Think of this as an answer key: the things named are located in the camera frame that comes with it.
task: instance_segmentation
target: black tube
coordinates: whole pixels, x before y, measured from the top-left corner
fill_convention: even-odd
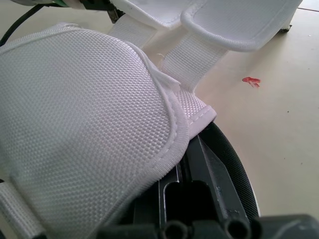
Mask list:
[[[3,37],[0,40],[0,46],[3,46],[6,41],[8,41],[9,37],[13,34],[13,32],[29,17],[34,15],[37,11],[39,11],[41,8],[43,8],[45,5],[36,5],[33,8],[31,8],[27,13],[25,13],[23,16],[21,16],[15,23],[9,28],[8,31],[3,35]]]

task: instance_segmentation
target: stitching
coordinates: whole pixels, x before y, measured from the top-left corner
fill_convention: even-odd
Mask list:
[[[199,118],[203,117],[204,114],[206,114],[208,111],[210,110],[210,108],[208,108],[204,113],[202,113],[200,116],[198,116],[197,118],[195,118],[194,120],[192,120],[192,122],[189,124],[189,126],[194,123],[195,121],[197,121]]]
[[[152,67],[149,66],[149,63],[146,61],[145,56],[143,54],[139,54],[136,49],[132,48],[137,55],[140,57],[140,59],[144,62],[144,64],[146,65],[146,68],[149,72],[149,74],[152,76],[152,80],[155,84],[155,86],[160,89],[163,92],[160,92],[162,94],[164,93],[164,89],[162,86],[158,86],[160,85],[160,81],[157,79],[156,76],[154,76],[152,74],[152,71],[150,69],[152,69]],[[172,107],[171,101],[170,101],[170,97],[167,96],[167,101],[169,103],[170,108],[172,109],[172,113],[173,113],[173,125],[172,126],[176,126],[175,129],[175,135],[174,138],[171,142],[171,145],[168,147],[168,149],[163,153],[162,157],[160,157],[159,159],[156,160],[156,162],[149,162],[144,166],[144,170],[142,170],[141,172],[139,172],[137,175],[134,175],[134,178],[131,180],[131,182],[127,185],[126,189],[125,189],[125,193],[121,194],[121,196],[119,197],[122,200],[117,200],[117,202],[101,217],[101,219],[98,222],[98,225],[95,226],[95,228],[93,230],[91,230],[91,232],[88,234],[89,236],[92,236],[93,233],[102,225],[105,224],[106,222],[112,222],[114,220],[115,217],[115,213],[117,212],[116,208],[118,206],[120,206],[121,204],[125,203],[125,201],[127,201],[126,199],[129,198],[130,196],[132,197],[132,195],[136,194],[136,188],[131,189],[132,185],[135,184],[135,181],[139,181],[140,180],[140,175],[142,175],[145,172],[145,168],[155,168],[158,163],[166,156],[166,153],[171,149],[171,147],[174,145],[176,137],[177,137],[177,130],[178,130],[178,125],[176,124],[176,114],[175,114],[175,110]],[[139,191],[143,190],[146,186],[148,185],[143,185],[142,187],[137,187],[139,188]]]

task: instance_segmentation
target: white padded cushion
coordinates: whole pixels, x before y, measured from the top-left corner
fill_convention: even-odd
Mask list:
[[[121,11],[156,29],[180,25],[180,14],[192,0],[112,0]]]
[[[73,26],[0,48],[0,164],[50,239],[86,239],[188,144],[173,90],[135,46]]]
[[[265,45],[302,0],[197,0],[181,23],[206,41],[234,51]]]

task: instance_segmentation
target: beige floor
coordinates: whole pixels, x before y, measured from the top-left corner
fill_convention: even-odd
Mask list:
[[[301,6],[319,10],[319,0]],[[0,0],[0,36],[29,7]],[[46,8],[11,39],[73,22],[108,32],[106,13]],[[217,124],[239,154],[262,215],[307,213],[319,219],[319,12],[298,9],[288,34],[254,53],[229,52],[196,93],[218,113]],[[242,82],[261,80],[260,88]],[[9,239],[10,229],[0,217]]]

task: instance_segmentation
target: black plastic part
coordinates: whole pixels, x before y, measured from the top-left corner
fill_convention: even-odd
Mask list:
[[[4,235],[2,234],[2,232],[0,231],[0,239],[5,239]]]
[[[40,235],[40,236],[37,236],[33,239],[47,239],[47,237],[45,235]]]
[[[160,232],[153,224],[124,225],[101,230],[96,239],[159,239]]]
[[[253,239],[318,239],[319,224],[308,215],[256,218]]]
[[[225,165],[247,218],[251,221],[258,216],[256,200],[244,166],[234,148],[214,123],[210,123],[199,136]]]
[[[124,12],[116,9],[109,0],[80,0],[88,10],[107,11],[112,23],[115,23]]]

